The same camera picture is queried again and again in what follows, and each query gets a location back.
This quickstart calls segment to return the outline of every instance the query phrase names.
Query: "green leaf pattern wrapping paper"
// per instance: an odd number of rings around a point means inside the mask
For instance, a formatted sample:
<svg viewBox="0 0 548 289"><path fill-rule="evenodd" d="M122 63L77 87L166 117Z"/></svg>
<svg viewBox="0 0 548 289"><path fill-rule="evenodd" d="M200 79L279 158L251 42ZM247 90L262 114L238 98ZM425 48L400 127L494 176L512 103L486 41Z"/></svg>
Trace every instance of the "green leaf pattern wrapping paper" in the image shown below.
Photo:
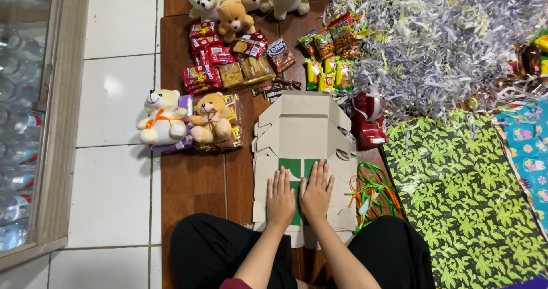
<svg viewBox="0 0 548 289"><path fill-rule="evenodd" d="M543 270L548 245L488 118L458 110L447 121L417 118L386 134L390 172L430 247L437 286L501 288Z"/></svg>

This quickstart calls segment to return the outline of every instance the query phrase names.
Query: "plastic water bottle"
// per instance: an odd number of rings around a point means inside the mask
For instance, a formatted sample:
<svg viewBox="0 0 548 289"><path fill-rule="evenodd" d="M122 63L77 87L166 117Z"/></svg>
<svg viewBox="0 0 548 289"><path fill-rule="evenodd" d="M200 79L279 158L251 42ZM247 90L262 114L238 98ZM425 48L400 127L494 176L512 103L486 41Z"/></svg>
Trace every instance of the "plastic water bottle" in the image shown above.
<svg viewBox="0 0 548 289"><path fill-rule="evenodd" d="M29 217L31 195L0 196L0 225Z"/></svg>
<svg viewBox="0 0 548 289"><path fill-rule="evenodd" d="M20 50L24 53L31 54L31 56L25 56L28 58L34 58L32 59L34 61L44 59L45 47L43 43L26 36L22 36L17 30L4 24L0 24L0 47L9 48L11 50Z"/></svg>
<svg viewBox="0 0 548 289"><path fill-rule="evenodd" d="M0 75L14 82L39 85L42 71L36 62L23 58L13 50L0 48Z"/></svg>
<svg viewBox="0 0 548 289"><path fill-rule="evenodd" d="M29 232L29 220L22 219L0 227L0 251L11 250L25 244Z"/></svg>
<svg viewBox="0 0 548 289"><path fill-rule="evenodd" d="M38 159L38 142L25 140L25 136L0 137L0 163L7 166L35 165Z"/></svg>
<svg viewBox="0 0 548 289"><path fill-rule="evenodd" d="M43 114L22 106L0 103L0 134L40 135Z"/></svg>
<svg viewBox="0 0 548 289"><path fill-rule="evenodd" d="M36 166L0 168L0 190L32 190Z"/></svg>
<svg viewBox="0 0 548 289"><path fill-rule="evenodd" d="M0 77L0 102L6 102L24 107L31 107L38 101L39 86L36 82L15 83L5 77Z"/></svg>

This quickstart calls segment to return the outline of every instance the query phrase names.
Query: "black pants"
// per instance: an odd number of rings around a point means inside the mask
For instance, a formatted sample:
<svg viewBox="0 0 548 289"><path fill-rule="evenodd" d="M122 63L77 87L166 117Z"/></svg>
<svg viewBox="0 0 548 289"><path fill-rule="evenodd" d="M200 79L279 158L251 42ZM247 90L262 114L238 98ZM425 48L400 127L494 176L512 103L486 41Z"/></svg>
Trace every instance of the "black pants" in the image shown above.
<svg viewBox="0 0 548 289"><path fill-rule="evenodd" d="M171 237L170 261L177 288L217 289L232 278L261 233L207 214L181 220ZM404 220L381 216L363 228L348 249L383 289L433 289L428 245ZM269 289L297 288L291 275L291 241L284 235ZM328 288L336 288L333 280Z"/></svg>

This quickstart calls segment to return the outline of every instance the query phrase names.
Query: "maroon sleeve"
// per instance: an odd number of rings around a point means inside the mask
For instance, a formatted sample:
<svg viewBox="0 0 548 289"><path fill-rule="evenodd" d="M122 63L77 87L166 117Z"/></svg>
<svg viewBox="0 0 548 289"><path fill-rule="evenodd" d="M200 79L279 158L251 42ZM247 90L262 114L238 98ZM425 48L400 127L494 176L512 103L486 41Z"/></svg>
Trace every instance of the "maroon sleeve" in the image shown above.
<svg viewBox="0 0 548 289"><path fill-rule="evenodd" d="M225 279L219 289L251 289L251 287L239 278L230 278Z"/></svg>

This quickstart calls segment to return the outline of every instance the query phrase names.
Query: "white tile floor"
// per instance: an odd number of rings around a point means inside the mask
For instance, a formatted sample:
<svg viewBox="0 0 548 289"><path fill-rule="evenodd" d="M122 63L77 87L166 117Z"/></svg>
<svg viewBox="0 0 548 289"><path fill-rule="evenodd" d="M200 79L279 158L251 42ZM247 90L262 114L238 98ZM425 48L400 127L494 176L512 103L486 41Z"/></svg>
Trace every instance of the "white tile floor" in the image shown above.
<svg viewBox="0 0 548 289"><path fill-rule="evenodd" d="M89 0L68 246L0 289L160 289L160 156L139 144L160 88L163 0Z"/></svg>

